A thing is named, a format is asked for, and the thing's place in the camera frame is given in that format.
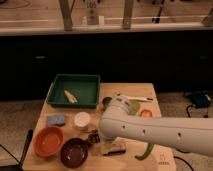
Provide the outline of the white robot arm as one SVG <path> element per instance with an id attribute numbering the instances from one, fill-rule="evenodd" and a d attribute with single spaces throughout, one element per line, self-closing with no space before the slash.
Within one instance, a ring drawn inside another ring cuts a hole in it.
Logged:
<path id="1" fill-rule="evenodd" d="M 131 103 L 115 96 L 99 120 L 103 139 L 117 137 L 148 142 L 213 157 L 213 118 L 139 117 Z"/>

